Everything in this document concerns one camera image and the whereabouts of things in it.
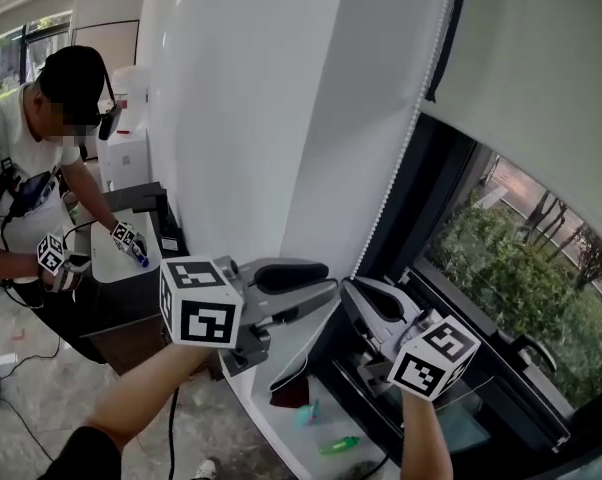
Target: red object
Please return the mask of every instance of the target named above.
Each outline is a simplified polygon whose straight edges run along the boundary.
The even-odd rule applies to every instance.
[[[21,329],[20,336],[12,336],[10,339],[12,341],[23,341],[25,339],[25,329]]]

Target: small blue object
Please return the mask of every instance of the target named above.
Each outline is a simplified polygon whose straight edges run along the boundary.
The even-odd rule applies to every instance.
[[[297,427],[307,427],[317,418],[319,413],[319,401],[315,400],[310,405],[299,407],[294,413],[294,422]]]

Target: wire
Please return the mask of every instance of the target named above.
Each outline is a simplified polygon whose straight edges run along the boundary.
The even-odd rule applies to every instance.
[[[339,307],[339,304],[341,304],[341,298],[339,296],[337,296],[336,300],[334,301],[334,304],[332,306],[332,309],[330,309],[330,312],[328,313],[328,315],[325,317],[325,319],[323,320],[323,322],[321,323],[321,325],[319,325],[319,327],[317,328],[316,331],[314,331],[314,334],[312,336],[310,336],[310,339],[306,342],[305,345],[303,345],[303,347],[301,347],[301,350],[299,350],[293,357],[292,359],[290,359],[290,361],[288,362],[288,364],[285,365],[285,367],[283,368],[283,370],[281,370],[281,372],[268,384],[268,391],[272,392],[274,391],[272,389],[272,386],[274,384],[276,384],[277,382],[279,382],[284,376],[285,376],[285,372],[288,370],[288,368],[290,368],[290,366],[297,360],[297,358],[303,353],[305,352],[305,350],[307,348],[310,347],[311,344],[313,344],[314,340],[317,338],[317,336],[319,336],[319,334],[321,334],[321,332],[323,332],[323,329],[325,328],[325,326],[328,324],[328,321],[330,320],[330,318],[332,317],[332,315],[334,314],[334,312],[337,310],[337,308]],[[305,358],[305,364],[307,364],[308,362],[308,354],[306,354],[306,358]],[[281,386],[277,386],[277,389],[282,388],[283,386],[285,386],[288,382],[291,382],[292,380],[294,380],[296,377],[298,377],[303,371],[304,368],[301,368],[301,370],[299,370],[296,375],[294,375],[292,378],[288,379],[284,384],[282,384]]]
[[[10,377],[19,366],[21,366],[26,361],[29,361],[30,359],[54,359],[59,354],[59,350],[61,350],[61,336],[59,336],[59,341],[57,342],[57,349],[54,351],[54,354],[52,354],[51,356],[34,355],[34,356],[26,357],[25,359],[22,359],[19,363],[17,363],[17,365],[14,368],[12,368],[12,370],[10,370],[10,373],[8,373],[7,375],[5,375],[3,377],[0,377],[0,381],[5,380],[8,377]]]
[[[1,224],[1,241],[3,242],[3,248],[7,251],[10,252],[10,248],[8,247],[8,242],[6,242],[5,240],[5,236],[3,236],[3,233],[5,233],[5,227],[12,221],[12,214],[10,212],[8,212],[8,215],[6,216],[5,219],[3,219],[3,223]]]
[[[96,219],[89,220],[88,222],[84,222],[83,224],[79,224],[78,226],[74,226],[70,231],[68,231],[65,235],[63,235],[63,247],[67,247],[65,240],[66,240],[66,238],[68,238],[68,236],[70,236],[70,234],[74,233],[75,231],[77,231],[81,228],[89,226],[90,224],[94,224],[95,222],[96,222]]]
[[[17,411],[14,406],[8,402],[5,398],[1,398],[0,397],[0,401],[1,402],[5,402],[6,404],[8,404],[8,407],[10,407],[10,409],[12,409],[12,411],[14,412],[14,414],[16,414],[18,416],[18,418],[21,420],[21,423],[23,423],[23,426],[25,427],[25,429],[28,431],[28,434],[30,434],[30,437],[32,439],[34,439],[34,442],[37,443],[39,445],[39,448],[41,448],[41,451],[43,452],[43,454],[50,460],[50,462],[53,462],[52,457],[50,457],[50,454],[45,450],[45,448],[43,447],[43,445],[39,442],[39,440],[34,437],[34,434],[32,433],[32,431],[30,430],[30,427],[28,427],[28,424],[25,422],[25,420],[23,419],[23,416],[21,416],[19,414],[19,411]]]
[[[168,418],[168,444],[170,446],[170,472],[168,480],[174,477],[174,413],[177,410],[177,399],[179,398],[179,388],[174,390],[172,403],[170,404],[170,417]]]
[[[461,395],[459,398],[455,398],[454,400],[452,400],[451,402],[448,402],[445,405],[442,405],[441,407],[438,407],[437,410],[435,412],[439,412],[443,409],[445,409],[446,407],[448,407],[449,405],[452,405],[455,402],[458,402],[459,400],[465,398],[468,395],[471,395],[472,393],[474,393],[477,389],[482,388],[483,386],[485,386],[488,382],[490,382],[492,379],[494,379],[494,375],[492,377],[490,377],[488,380],[486,380],[485,382],[483,382],[482,384],[479,384],[476,388],[472,389],[471,391],[468,391],[467,393],[464,393],[463,395]]]
[[[23,302],[19,302],[17,299],[15,299],[10,292],[8,291],[8,287],[4,286],[3,289],[5,290],[5,294],[10,297],[12,299],[13,302],[15,302],[16,304],[18,304],[19,306],[21,306],[22,308],[28,308],[28,309],[33,309],[32,306],[28,306],[27,304],[24,304]]]
[[[377,471],[379,471],[383,465],[388,462],[388,459],[390,458],[390,454],[388,453],[381,462],[379,462],[373,469],[372,471],[370,471],[369,473],[365,474],[364,476],[362,476],[359,480],[366,480],[366,478],[370,478],[372,475],[374,475]]]

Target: black cable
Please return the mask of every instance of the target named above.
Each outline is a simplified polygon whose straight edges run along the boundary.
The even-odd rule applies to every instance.
[[[381,462],[379,462],[374,469],[372,469],[372,471],[370,471],[369,473],[367,473],[366,475],[362,476],[359,480],[366,480],[366,478],[370,478],[372,475],[374,475],[377,471],[379,471],[383,465],[388,462],[388,459],[390,458],[390,454],[388,453]]]
[[[3,236],[3,233],[5,232],[5,227],[10,224],[10,222],[12,221],[12,212],[8,212],[8,215],[6,216],[5,219],[3,219],[3,222],[1,223],[1,241],[3,242],[3,248],[6,250],[6,252],[10,252],[10,248],[8,247],[8,242],[6,242],[5,237]]]
[[[25,429],[28,431],[28,434],[30,434],[30,437],[32,439],[34,439],[34,442],[37,443],[39,445],[39,448],[41,448],[41,451],[43,452],[43,454],[50,459],[50,462],[53,462],[52,457],[50,457],[50,454],[45,450],[45,448],[43,447],[43,445],[39,442],[39,440],[34,437],[34,434],[32,433],[32,431],[30,430],[30,427],[28,427],[28,424],[25,422],[25,420],[23,419],[23,416],[21,416],[19,414],[19,411],[17,411],[14,406],[8,402],[5,398],[1,398],[0,397],[0,401],[1,402],[5,402],[6,404],[8,404],[8,407],[10,407],[10,409],[12,409],[12,411],[14,411],[14,414],[16,414],[19,419],[21,420],[21,423],[23,423],[23,426],[25,427]]]
[[[170,472],[168,480],[174,477],[174,413],[177,410],[177,399],[179,398],[179,388],[174,390],[172,403],[170,404],[170,417],[168,418],[168,444],[170,446]]]
[[[22,308],[28,308],[28,309],[32,309],[32,306],[28,306],[27,304],[24,304],[23,302],[19,302],[17,299],[15,299],[10,292],[8,291],[8,287],[7,286],[3,286],[3,289],[5,290],[5,294],[10,297],[13,302],[17,303],[19,306],[21,306]]]
[[[96,219],[90,220],[88,222],[84,222],[83,224],[79,224],[78,226],[74,226],[70,231],[68,231],[65,235],[63,235],[63,247],[65,247],[65,248],[68,247],[67,244],[65,243],[65,239],[68,238],[70,236],[70,234],[74,233],[78,229],[89,226],[90,224],[94,224],[95,222],[96,222]]]
[[[10,370],[10,373],[8,373],[7,375],[4,375],[3,377],[0,377],[0,381],[5,380],[8,377],[10,377],[19,366],[21,366],[26,361],[29,361],[30,359],[54,359],[59,354],[59,350],[61,350],[61,336],[59,336],[59,341],[57,342],[57,349],[54,351],[54,354],[52,354],[51,356],[40,356],[37,354],[34,356],[26,357],[25,359],[22,359],[21,361],[19,361],[19,363],[17,363],[17,365],[14,368],[12,368],[12,370]]]

